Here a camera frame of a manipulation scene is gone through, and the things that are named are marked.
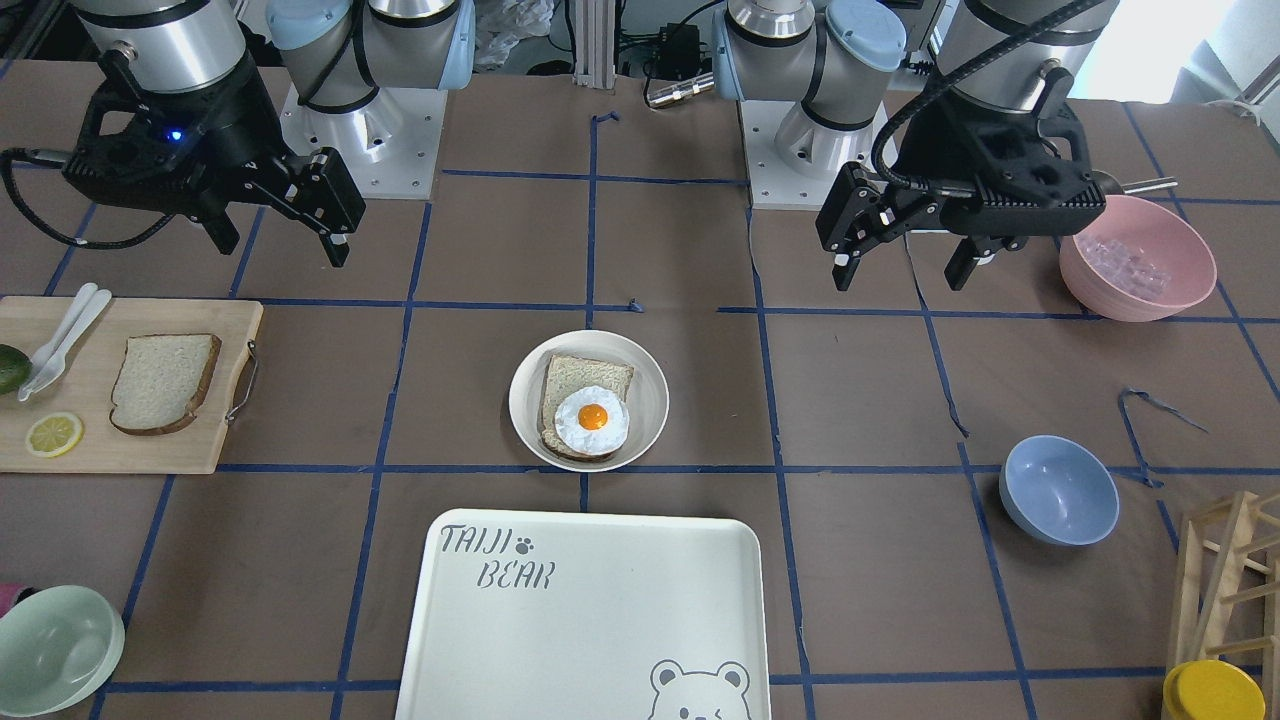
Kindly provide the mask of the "cream round plate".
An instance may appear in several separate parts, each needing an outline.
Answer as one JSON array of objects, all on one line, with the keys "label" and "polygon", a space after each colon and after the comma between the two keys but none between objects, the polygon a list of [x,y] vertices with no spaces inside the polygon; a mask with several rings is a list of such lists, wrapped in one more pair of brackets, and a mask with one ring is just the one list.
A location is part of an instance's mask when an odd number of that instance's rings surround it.
[{"label": "cream round plate", "polygon": [[[541,391],[554,355],[625,364],[634,378],[625,396],[631,416],[628,438],[609,459],[588,461],[561,457],[540,438]],[[575,473],[603,473],[637,461],[660,437],[669,414],[669,388],[657,360],[640,345],[607,331],[571,331],[545,340],[516,366],[507,405],[516,436],[543,462]]]}]

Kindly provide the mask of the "wooden cup rack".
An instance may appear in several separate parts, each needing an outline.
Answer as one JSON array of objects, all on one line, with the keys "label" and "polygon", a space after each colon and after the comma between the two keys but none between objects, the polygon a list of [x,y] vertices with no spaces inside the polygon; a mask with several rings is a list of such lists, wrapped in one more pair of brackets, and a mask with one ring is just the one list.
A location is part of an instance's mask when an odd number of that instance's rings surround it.
[{"label": "wooden cup rack", "polygon": [[[1277,692],[1277,495],[1240,491],[1187,512],[1175,566],[1167,669],[1257,652],[1265,694]],[[1263,630],[1231,641],[1240,606],[1260,601]]]}]

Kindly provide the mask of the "fried egg toy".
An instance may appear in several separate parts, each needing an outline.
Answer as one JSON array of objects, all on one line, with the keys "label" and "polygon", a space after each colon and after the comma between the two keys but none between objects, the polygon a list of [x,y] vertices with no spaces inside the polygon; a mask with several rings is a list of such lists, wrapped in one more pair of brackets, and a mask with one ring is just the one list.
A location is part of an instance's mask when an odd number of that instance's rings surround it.
[{"label": "fried egg toy", "polygon": [[604,457],[630,436],[630,415],[620,393],[602,386],[577,389],[554,410],[553,432],[571,454]]}]

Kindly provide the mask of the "avocado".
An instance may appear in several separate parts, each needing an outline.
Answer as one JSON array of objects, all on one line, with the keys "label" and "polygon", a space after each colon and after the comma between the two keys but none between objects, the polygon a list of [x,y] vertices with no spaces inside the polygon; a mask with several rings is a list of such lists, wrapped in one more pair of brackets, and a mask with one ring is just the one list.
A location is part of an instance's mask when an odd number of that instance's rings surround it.
[{"label": "avocado", "polygon": [[15,393],[31,377],[29,357],[10,345],[0,345],[0,395]]}]

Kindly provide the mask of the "metal ice scoop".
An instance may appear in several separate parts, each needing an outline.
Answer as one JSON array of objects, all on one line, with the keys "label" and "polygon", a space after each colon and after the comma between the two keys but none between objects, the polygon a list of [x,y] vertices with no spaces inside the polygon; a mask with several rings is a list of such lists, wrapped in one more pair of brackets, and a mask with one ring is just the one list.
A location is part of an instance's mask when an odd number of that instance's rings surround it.
[{"label": "metal ice scoop", "polygon": [[1092,170],[1091,176],[1102,193],[1107,196],[1146,195],[1165,190],[1174,190],[1179,186],[1179,179],[1176,177],[1156,177],[1151,179],[1121,182],[1115,176],[1097,169]]}]

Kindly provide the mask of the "lemon slice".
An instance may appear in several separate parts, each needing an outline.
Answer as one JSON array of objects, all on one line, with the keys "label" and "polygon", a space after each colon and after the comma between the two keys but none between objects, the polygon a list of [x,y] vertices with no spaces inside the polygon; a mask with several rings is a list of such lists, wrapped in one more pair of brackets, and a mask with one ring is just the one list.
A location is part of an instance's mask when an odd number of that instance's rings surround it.
[{"label": "lemon slice", "polygon": [[26,450],[35,457],[60,457],[84,437],[84,423],[74,413],[50,413],[36,420],[26,433]]}]

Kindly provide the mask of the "white plastic fork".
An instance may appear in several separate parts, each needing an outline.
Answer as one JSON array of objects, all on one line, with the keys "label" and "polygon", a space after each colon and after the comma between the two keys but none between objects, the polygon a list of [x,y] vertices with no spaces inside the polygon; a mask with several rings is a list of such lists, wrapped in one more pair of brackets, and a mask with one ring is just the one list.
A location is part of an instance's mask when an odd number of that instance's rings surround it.
[{"label": "white plastic fork", "polygon": [[24,402],[33,395],[44,391],[54,380],[59,379],[67,369],[67,357],[69,352],[74,348],[79,338],[90,329],[99,315],[106,309],[113,299],[113,293],[109,290],[96,290],[92,295],[87,296],[83,301],[77,297],[69,313],[74,310],[72,315],[73,320],[70,324],[63,322],[59,325],[59,343],[50,352],[46,363],[35,373],[32,378],[19,389],[19,401]]}]

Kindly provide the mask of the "yellow mug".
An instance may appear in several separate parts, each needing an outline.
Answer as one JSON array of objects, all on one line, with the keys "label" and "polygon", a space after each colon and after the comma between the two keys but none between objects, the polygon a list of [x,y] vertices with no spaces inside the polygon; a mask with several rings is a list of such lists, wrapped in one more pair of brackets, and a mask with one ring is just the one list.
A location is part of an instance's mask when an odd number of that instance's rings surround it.
[{"label": "yellow mug", "polygon": [[1176,665],[1164,680],[1162,719],[1266,719],[1263,692],[1242,669],[1216,659]]}]

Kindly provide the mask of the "pink bowl with ice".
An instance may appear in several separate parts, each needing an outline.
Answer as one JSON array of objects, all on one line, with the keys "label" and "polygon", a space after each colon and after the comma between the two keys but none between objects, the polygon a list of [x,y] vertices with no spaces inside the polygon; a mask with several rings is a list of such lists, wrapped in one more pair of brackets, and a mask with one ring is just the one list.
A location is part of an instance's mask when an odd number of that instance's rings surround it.
[{"label": "pink bowl with ice", "polygon": [[1203,302],[1219,281],[1201,234],[1178,214],[1134,196],[1108,196],[1083,231],[1065,236],[1059,270],[1084,307],[1116,322],[1156,322]]}]

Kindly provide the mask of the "cream bear tray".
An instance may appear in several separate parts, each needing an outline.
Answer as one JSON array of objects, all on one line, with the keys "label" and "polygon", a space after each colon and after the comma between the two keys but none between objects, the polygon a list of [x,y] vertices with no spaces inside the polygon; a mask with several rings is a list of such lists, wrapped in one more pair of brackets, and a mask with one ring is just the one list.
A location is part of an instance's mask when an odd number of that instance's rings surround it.
[{"label": "cream bear tray", "polygon": [[398,719],[768,719],[762,551],[732,519],[454,509]]}]

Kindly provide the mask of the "wooden cutting board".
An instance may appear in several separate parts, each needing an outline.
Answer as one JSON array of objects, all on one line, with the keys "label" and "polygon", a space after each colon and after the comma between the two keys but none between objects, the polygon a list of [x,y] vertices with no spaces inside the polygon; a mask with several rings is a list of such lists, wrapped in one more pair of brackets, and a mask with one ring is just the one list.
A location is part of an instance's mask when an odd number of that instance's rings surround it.
[{"label": "wooden cutting board", "polygon": [[[215,471],[246,363],[257,338],[264,307],[256,301],[210,299],[113,299],[67,355],[67,369],[26,402],[3,396],[1,469],[5,473],[177,474]],[[128,350],[147,336],[210,334],[220,341],[204,383],[182,393],[182,410],[132,434],[127,421],[131,389],[124,368]],[[79,443],[58,457],[38,457],[26,447],[29,428],[51,413],[77,415]]]}]

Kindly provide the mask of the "bread slice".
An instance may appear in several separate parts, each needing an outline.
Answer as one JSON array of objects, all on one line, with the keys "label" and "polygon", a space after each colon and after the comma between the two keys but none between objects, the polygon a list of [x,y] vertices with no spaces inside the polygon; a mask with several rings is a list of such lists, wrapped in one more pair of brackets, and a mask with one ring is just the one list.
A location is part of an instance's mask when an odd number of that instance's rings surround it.
[{"label": "bread slice", "polygon": [[111,389],[109,421],[128,436],[187,428],[207,396],[220,351],[215,334],[129,337]]},{"label": "bread slice", "polygon": [[602,386],[612,389],[616,393],[620,393],[626,404],[634,373],[635,369],[627,364],[608,363],[563,354],[552,355],[541,387],[539,433],[543,445],[553,454],[572,460],[599,462],[611,457],[613,454],[604,457],[585,457],[571,454],[556,438],[552,416],[556,406],[562,400],[572,392],[589,386]]}]

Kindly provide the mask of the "bread slice on plate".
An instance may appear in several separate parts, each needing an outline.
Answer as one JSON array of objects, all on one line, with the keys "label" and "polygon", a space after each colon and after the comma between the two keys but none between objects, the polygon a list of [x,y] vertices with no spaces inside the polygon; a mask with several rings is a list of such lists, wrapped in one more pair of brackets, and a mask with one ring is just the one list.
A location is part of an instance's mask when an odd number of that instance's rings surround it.
[{"label": "bread slice on plate", "polygon": [[572,392],[589,386],[602,386],[612,389],[616,393],[620,393],[626,404],[634,373],[635,369],[627,364],[608,363],[563,354],[552,355],[541,387],[539,433],[543,445],[553,454],[572,460],[599,462],[611,457],[613,454],[604,457],[585,457],[571,454],[556,438],[552,416],[556,406],[562,400]]}]

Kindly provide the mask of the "green bowl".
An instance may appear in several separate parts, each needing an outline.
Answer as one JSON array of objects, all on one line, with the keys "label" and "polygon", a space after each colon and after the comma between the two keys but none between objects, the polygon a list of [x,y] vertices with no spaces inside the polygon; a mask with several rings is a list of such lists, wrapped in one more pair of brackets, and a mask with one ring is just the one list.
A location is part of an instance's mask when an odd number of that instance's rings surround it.
[{"label": "green bowl", "polygon": [[36,717],[88,698],[114,673],[124,643],[122,615],[97,591],[35,592],[3,615],[3,715]]}]

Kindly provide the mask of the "blue bowl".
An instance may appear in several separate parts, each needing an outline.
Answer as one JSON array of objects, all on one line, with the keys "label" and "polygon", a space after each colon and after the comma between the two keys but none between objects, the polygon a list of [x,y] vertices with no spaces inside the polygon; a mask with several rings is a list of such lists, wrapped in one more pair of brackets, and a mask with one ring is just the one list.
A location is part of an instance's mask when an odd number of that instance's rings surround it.
[{"label": "blue bowl", "polygon": [[1100,543],[1120,516],[1117,484],[1085,447],[1032,436],[1009,451],[998,478],[1006,514],[1028,536],[1062,547]]}]

